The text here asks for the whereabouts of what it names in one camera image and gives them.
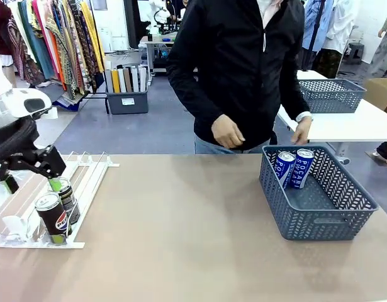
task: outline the robotic arm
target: robotic arm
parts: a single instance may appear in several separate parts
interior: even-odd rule
[[[171,17],[170,12],[167,9],[167,4],[163,0],[149,0],[151,7],[151,12],[149,14],[150,18],[150,34],[158,34],[158,24],[163,25],[167,23],[169,17]]]
[[[0,63],[0,182],[12,194],[18,184],[10,171],[29,170],[54,180],[66,168],[53,145],[44,149],[34,146],[39,137],[35,120],[51,109],[51,101],[43,92],[12,88]]]

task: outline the black can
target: black can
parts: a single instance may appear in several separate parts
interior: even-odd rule
[[[76,199],[74,197],[73,188],[70,181],[64,177],[59,177],[59,181],[62,185],[60,191],[58,192],[60,200],[62,201],[63,207],[66,210],[67,216],[70,217],[70,224],[74,225],[79,221],[80,218],[79,205],[76,204]]]
[[[65,244],[66,231],[72,233],[69,218],[57,193],[46,193],[35,201],[35,209],[42,218],[52,243]]]

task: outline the basket handle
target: basket handle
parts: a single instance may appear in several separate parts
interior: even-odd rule
[[[341,221],[331,221],[332,218],[316,218],[313,222],[318,225],[343,225],[347,223],[344,218],[339,218]]]

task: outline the blue plastic basket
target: blue plastic basket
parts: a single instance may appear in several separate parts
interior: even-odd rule
[[[300,80],[312,113],[354,113],[366,92],[345,79]]]
[[[303,189],[280,185],[274,171],[282,151],[301,147],[263,147],[261,182],[281,235],[287,240],[352,240],[378,205],[325,147],[306,146],[315,153]]]

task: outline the table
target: table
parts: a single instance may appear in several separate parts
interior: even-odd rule
[[[383,210],[352,242],[289,242],[258,181],[261,155],[112,159],[84,249],[0,249],[0,301],[387,299]]]
[[[316,71],[298,71],[298,79],[326,79]],[[295,131],[297,122],[281,106],[279,118]],[[387,113],[361,100],[355,113],[315,113],[308,136],[311,142],[338,142],[336,155],[345,157],[349,142],[387,141]]]
[[[162,36],[153,36],[152,41],[149,41],[149,38],[147,36],[144,36],[140,43],[146,44],[147,46],[147,65],[149,66],[149,80],[148,84],[151,85],[153,75],[156,71],[159,72],[165,72],[165,69],[155,70],[154,69],[154,47],[158,44],[174,44],[173,39],[175,39],[176,33],[170,33],[168,35],[162,35]],[[163,38],[171,39],[169,42],[162,41]]]

